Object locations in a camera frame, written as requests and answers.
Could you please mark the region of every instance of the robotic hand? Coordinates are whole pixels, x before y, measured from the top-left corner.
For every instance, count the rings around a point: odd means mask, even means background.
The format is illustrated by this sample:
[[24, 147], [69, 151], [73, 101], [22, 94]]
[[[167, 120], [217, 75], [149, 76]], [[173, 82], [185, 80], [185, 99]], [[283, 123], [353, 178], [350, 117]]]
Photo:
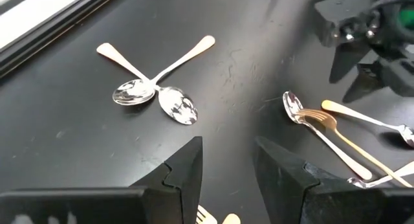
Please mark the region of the robotic hand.
[[[367, 45], [378, 59], [369, 65], [358, 64], [363, 67], [360, 71], [398, 95], [414, 96], [414, 51], [408, 48], [414, 44], [414, 31], [409, 29], [414, 22], [412, 4], [414, 0], [320, 1], [314, 5], [316, 34], [326, 47]], [[366, 52], [361, 47], [354, 49], [362, 57]]]

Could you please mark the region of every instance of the scratch on table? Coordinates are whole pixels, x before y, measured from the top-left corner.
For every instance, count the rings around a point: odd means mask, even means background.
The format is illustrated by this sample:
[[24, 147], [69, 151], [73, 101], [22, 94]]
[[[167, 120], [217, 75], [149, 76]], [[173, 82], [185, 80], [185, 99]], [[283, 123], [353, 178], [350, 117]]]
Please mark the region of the scratch on table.
[[237, 66], [237, 62], [236, 62], [236, 60], [234, 59], [234, 57], [233, 57], [233, 53], [235, 53], [235, 52], [239, 52], [239, 51], [241, 51], [241, 49], [235, 49], [235, 50], [231, 50], [230, 51], [230, 58], [232, 59], [232, 61], [234, 62], [234, 65], [235, 66]]
[[266, 107], [266, 105], [262, 105], [256, 112], [260, 112], [261, 110], [263, 110]]
[[228, 195], [229, 196], [232, 196], [232, 195], [238, 194], [239, 192], [240, 192], [240, 189], [237, 189], [236, 191], [234, 191], [234, 192], [232, 192], [232, 193], [230, 193]]
[[271, 99], [268, 99], [268, 100], [264, 100], [264, 102], [275, 101], [275, 100], [278, 100], [278, 99], [280, 99], [280, 98], [282, 98], [282, 96], [280, 96], [280, 97], [276, 97], [276, 98], [271, 98]]
[[293, 55], [292, 57], [290, 57], [290, 60], [292, 61], [292, 64], [295, 63], [295, 55]]
[[57, 138], [57, 139], [60, 139], [60, 138], [62, 138], [65, 134], [66, 134], [66, 131], [65, 131], [65, 130], [61, 130], [61, 131], [59, 131], [59, 133], [58, 133], [58, 134], [56, 134], [56, 138]]
[[224, 81], [223, 87], [225, 87], [227, 85], [228, 82], [231, 82], [232, 79], [231, 78], [226, 78], [226, 80]]
[[232, 77], [232, 68], [233, 68], [233, 65], [230, 65], [228, 67], [228, 78], [231, 78]]

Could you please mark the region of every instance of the gold fork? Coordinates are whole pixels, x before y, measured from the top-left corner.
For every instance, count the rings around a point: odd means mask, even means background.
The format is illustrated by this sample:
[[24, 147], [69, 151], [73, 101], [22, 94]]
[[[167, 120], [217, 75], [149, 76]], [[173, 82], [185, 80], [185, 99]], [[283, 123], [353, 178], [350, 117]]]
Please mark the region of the gold fork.
[[217, 224], [217, 220], [205, 208], [199, 205], [197, 210], [196, 224]]
[[402, 183], [404, 186], [412, 188], [412, 186], [405, 181], [403, 178], [395, 174], [391, 169], [389, 169], [386, 165], [382, 164], [380, 161], [378, 161], [376, 158], [374, 158], [372, 155], [367, 153], [365, 150], [361, 149], [361, 147], [357, 146], [350, 140], [348, 140], [346, 137], [344, 137], [337, 129], [337, 123], [333, 116], [330, 114], [319, 111], [319, 110], [311, 110], [311, 109], [301, 109], [297, 113], [299, 116], [304, 117], [310, 117], [313, 118], [319, 122], [321, 122], [326, 128], [329, 128], [337, 134], [339, 138], [341, 138], [343, 141], [348, 143], [348, 145], [352, 146], [358, 153], [360, 153], [362, 156], [364, 156], [366, 159], [370, 160], [373, 164], [377, 165], [381, 170], [385, 171], [389, 176], [396, 179], [398, 182]]

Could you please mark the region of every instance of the black countertop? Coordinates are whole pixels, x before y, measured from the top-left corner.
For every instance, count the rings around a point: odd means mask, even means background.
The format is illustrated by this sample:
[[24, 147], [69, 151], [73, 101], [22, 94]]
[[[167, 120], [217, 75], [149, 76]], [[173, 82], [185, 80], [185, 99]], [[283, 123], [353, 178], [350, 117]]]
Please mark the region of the black countertop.
[[[204, 140], [201, 205], [219, 221], [234, 212], [243, 223], [269, 222], [250, 155], [255, 136], [337, 176], [353, 176], [323, 142], [286, 117], [281, 103], [286, 90], [307, 107], [340, 102], [356, 76], [353, 70], [329, 84], [334, 49], [322, 47], [313, 33], [313, 2], [112, 0], [1, 81], [0, 191], [128, 186], [197, 135]], [[160, 83], [193, 98], [196, 124], [172, 121], [156, 98], [129, 108], [111, 100], [115, 88], [135, 77], [98, 55], [99, 44], [113, 44], [151, 78], [207, 34], [216, 45]], [[349, 104], [411, 126], [413, 106], [413, 99], [389, 89]], [[344, 135], [392, 168], [414, 156], [403, 142], [384, 138], [386, 129], [338, 120]]]

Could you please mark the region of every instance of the gold spoon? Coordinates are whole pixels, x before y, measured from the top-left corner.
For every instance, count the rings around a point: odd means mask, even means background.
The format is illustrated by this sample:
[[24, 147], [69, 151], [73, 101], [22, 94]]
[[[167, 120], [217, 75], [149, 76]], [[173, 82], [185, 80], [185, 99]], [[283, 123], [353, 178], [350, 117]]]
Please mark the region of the gold spoon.
[[366, 159], [370, 160], [373, 164], [377, 165], [381, 170], [385, 171], [389, 176], [396, 179], [398, 182], [402, 183], [404, 186], [408, 188], [412, 188], [412, 186], [405, 181], [403, 178], [398, 176], [396, 173], [394, 173], [391, 169], [389, 169], [386, 165], [384, 165], [382, 162], [378, 161], [376, 158], [374, 158], [372, 155], [367, 153], [365, 150], [361, 149], [361, 147], [357, 146], [350, 140], [348, 140], [346, 137], [344, 137], [337, 129], [337, 122], [333, 116], [331, 116], [328, 113], [325, 113], [323, 111], [319, 110], [311, 110], [311, 109], [302, 109], [299, 110], [297, 113], [299, 116], [305, 116], [313, 118], [319, 122], [321, 122], [326, 128], [329, 128], [337, 134], [339, 138], [341, 138], [343, 141], [348, 143], [348, 145], [352, 146], [358, 153], [360, 153], [362, 156], [364, 156]]

